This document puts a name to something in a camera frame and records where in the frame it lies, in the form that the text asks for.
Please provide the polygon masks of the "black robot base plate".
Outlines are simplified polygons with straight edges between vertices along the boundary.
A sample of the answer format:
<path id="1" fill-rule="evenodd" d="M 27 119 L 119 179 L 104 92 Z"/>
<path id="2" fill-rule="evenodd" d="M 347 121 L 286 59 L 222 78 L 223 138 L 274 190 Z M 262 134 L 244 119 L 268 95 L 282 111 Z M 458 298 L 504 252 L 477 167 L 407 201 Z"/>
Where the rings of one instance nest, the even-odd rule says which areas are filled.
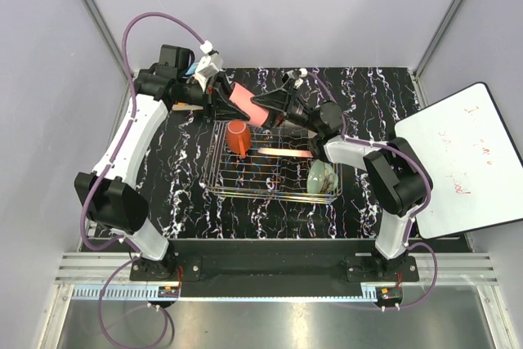
<path id="1" fill-rule="evenodd" d="M 132 264 L 132 281 L 181 279 L 188 301 L 362 298 L 364 284 L 419 281 L 411 255 L 387 262 L 371 239 L 173 240 L 166 262 Z"/>

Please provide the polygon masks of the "green ceramic bowl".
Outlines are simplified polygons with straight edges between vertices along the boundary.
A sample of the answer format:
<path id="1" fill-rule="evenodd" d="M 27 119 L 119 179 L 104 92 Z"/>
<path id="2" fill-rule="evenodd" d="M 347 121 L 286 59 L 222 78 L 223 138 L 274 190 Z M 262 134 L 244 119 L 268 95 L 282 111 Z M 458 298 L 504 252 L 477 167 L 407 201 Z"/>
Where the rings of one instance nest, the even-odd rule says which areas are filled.
<path id="1" fill-rule="evenodd" d="M 331 194 L 337 188 L 338 182 L 339 178 L 333 167 L 317 159 L 311 165 L 306 190 L 313 195 Z"/>

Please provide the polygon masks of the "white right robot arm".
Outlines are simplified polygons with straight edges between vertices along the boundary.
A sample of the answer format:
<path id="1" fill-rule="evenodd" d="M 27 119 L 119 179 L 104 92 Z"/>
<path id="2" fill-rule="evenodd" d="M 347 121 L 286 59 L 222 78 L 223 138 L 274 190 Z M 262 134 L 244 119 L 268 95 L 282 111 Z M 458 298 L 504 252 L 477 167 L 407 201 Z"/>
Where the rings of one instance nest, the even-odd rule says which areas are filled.
<path id="1" fill-rule="evenodd" d="M 375 242 L 379 254 L 371 260 L 371 271 L 379 280 L 390 280 L 400 271 L 398 257 L 405 254 L 408 238 L 418 213 L 430 202 L 432 180 L 401 137 L 388 142 L 351 138 L 344 134 L 345 119 L 339 105 L 326 101 L 307 109 L 287 87 L 253 96 L 256 110 L 268 115 L 259 126 L 273 127 L 283 121 L 313 132 L 306 150 L 260 148 L 263 155 L 311 158 L 325 170 L 333 164 L 347 165 L 367 173 L 382 208 L 381 227 Z"/>

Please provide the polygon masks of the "orange ceramic mug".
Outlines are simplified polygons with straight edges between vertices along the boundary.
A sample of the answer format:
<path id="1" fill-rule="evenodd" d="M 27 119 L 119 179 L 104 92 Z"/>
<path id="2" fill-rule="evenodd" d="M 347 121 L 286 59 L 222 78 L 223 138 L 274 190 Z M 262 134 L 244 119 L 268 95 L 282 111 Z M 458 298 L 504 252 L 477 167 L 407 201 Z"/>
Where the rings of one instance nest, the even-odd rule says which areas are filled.
<path id="1" fill-rule="evenodd" d="M 226 144 L 232 153 L 245 159 L 252 146 L 249 126 L 244 121 L 229 121 L 226 125 Z"/>

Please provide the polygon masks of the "wire dish rack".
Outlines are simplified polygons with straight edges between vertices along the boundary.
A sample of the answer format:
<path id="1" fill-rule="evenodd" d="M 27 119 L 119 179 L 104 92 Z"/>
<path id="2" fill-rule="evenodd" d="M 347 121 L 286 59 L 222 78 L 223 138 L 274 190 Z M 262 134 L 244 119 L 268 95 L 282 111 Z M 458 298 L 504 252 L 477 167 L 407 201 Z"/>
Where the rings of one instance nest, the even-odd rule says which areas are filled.
<path id="1" fill-rule="evenodd" d="M 246 158 L 232 153 L 226 144 L 226 122 L 213 125 L 203 183 L 215 195 L 252 199 L 279 199 L 329 204 L 342 193 L 342 167 L 333 164 L 333 180 L 319 193 L 307 190 L 311 158 L 260 154 L 260 148 L 305 150 L 312 132 L 289 122 L 276 129 L 250 127 L 252 148 Z"/>

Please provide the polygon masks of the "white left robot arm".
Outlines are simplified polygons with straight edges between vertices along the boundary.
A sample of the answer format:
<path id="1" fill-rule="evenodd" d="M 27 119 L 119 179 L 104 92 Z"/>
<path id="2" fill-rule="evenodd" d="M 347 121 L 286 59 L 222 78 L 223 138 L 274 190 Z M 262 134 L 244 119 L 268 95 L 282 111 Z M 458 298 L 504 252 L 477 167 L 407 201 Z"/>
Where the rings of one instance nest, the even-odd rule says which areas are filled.
<path id="1" fill-rule="evenodd" d="M 175 65 L 159 76 L 153 69 L 138 78 L 127 72 L 127 113 L 102 159 L 74 181 L 83 204 L 81 220 L 105 226 L 114 233 L 114 242 L 127 242 L 138 257 L 149 260 L 148 271 L 158 280 L 170 279 L 177 261 L 167 255 L 169 242 L 151 223 L 149 205 L 136 191 L 137 173 L 154 134 L 177 103 L 200 106 L 213 120 L 249 119 L 230 101 L 232 88 L 219 52 L 210 42 L 201 49 L 203 56 L 187 82 L 181 81 L 182 68 Z"/>

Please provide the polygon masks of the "pink plastic cup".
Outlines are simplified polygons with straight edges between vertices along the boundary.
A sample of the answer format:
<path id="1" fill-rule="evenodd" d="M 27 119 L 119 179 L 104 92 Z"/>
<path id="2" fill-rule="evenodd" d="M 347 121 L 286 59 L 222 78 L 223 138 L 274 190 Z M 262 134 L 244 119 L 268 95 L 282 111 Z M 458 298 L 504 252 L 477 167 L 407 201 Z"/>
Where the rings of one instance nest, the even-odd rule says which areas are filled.
<path id="1" fill-rule="evenodd" d="M 249 116 L 249 125 L 261 127 L 269 118 L 269 111 L 254 104 L 253 97 L 254 94 L 243 85 L 239 83 L 232 85 L 230 101 Z"/>

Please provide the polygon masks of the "pink and cream plate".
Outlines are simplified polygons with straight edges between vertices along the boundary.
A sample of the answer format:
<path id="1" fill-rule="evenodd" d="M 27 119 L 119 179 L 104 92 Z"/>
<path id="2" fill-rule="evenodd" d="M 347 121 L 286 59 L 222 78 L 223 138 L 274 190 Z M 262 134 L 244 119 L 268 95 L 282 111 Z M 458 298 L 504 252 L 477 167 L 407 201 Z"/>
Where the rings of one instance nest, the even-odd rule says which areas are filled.
<path id="1" fill-rule="evenodd" d="M 309 150 L 294 150 L 294 149 L 278 149 L 278 148 L 268 148 L 262 147 L 257 150 L 259 154 L 265 155 L 274 155 L 281 157 L 295 157 L 295 158 L 304 158 L 310 159 L 313 157 L 313 154 Z"/>

